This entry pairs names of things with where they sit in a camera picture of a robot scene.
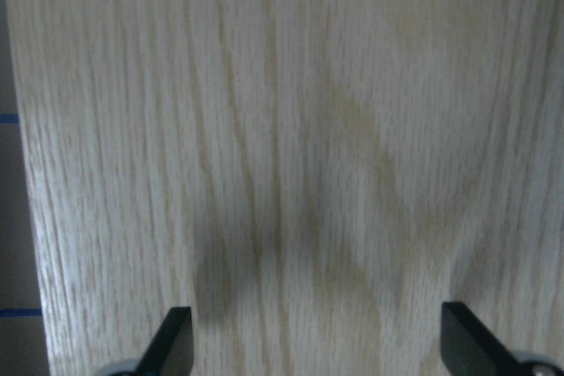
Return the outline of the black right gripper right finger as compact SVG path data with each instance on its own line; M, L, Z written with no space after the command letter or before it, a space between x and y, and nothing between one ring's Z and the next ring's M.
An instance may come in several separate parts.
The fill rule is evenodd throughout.
M441 307L441 359L450 375L562 375L563 367L530 352L512 352L463 302Z

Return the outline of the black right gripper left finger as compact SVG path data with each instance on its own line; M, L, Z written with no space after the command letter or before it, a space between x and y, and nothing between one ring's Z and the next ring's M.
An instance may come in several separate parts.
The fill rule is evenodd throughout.
M191 308L172 307L134 369L133 375L189 376L194 363Z

